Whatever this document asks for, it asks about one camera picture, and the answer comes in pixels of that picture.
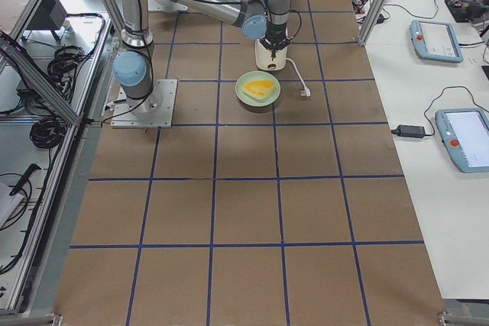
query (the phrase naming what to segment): yellow food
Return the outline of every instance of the yellow food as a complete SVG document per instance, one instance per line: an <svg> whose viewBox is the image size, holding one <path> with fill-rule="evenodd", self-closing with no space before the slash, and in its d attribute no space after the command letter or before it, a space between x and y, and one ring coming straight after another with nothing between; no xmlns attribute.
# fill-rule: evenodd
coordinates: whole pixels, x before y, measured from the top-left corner
<svg viewBox="0 0 489 326"><path fill-rule="evenodd" d="M243 85L243 93L261 101L269 96L275 89L275 83L271 80L254 80Z"/></svg>

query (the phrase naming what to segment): power adapter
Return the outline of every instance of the power adapter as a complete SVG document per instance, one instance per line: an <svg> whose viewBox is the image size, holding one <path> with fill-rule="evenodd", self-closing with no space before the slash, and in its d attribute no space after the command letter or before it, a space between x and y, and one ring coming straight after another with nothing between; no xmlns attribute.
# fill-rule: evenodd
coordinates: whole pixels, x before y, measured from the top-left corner
<svg viewBox="0 0 489 326"><path fill-rule="evenodd" d="M377 18L377 24L384 23L385 20L386 18L382 14L380 14L379 18Z"/></svg>
<svg viewBox="0 0 489 326"><path fill-rule="evenodd" d="M397 125L397 127L390 132L398 137L414 137L416 139L422 139L426 136L425 128L423 126Z"/></svg>

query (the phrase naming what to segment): green bowl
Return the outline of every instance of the green bowl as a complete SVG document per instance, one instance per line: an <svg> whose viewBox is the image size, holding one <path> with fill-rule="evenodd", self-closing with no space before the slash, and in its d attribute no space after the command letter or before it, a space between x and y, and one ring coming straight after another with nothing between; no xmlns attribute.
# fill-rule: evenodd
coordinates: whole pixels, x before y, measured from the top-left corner
<svg viewBox="0 0 489 326"><path fill-rule="evenodd" d="M275 84L275 89L271 92L271 94L269 94L264 99L257 100L243 92L244 84L248 82L253 82L254 80L263 80L263 79L268 79ZM278 82L277 78L272 76L270 73L262 72L260 70L254 72L248 72L240 76L236 81L235 89L236 89L236 95L238 96L239 100L245 103L246 105L253 106L253 107L268 106L274 103L275 100L280 95L280 83Z"/></svg>

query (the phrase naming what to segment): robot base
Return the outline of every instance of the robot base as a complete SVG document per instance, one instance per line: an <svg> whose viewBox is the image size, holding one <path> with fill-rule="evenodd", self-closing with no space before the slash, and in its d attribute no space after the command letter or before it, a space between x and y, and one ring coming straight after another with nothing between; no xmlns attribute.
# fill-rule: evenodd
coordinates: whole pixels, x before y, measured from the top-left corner
<svg viewBox="0 0 489 326"><path fill-rule="evenodd" d="M118 116L112 119L111 126L113 128L146 128L146 127L170 127L173 117L173 107L175 105L176 96L176 79L158 79L154 82L154 92L163 96L163 102L159 108L154 108L149 112L138 113L138 110L145 108L136 108L134 112L128 112L122 116ZM124 99L125 93L121 89L118 95L118 99ZM114 115L123 114L129 111L131 108L127 104L120 104L115 106Z"/></svg>

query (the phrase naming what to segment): food item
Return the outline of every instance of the food item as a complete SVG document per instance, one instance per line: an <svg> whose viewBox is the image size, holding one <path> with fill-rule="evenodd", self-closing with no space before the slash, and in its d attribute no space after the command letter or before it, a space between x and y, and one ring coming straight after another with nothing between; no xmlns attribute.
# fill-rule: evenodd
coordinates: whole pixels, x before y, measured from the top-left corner
<svg viewBox="0 0 489 326"><path fill-rule="evenodd" d="M243 85L243 93L262 101L275 89L275 83L271 80L253 80Z"/></svg>

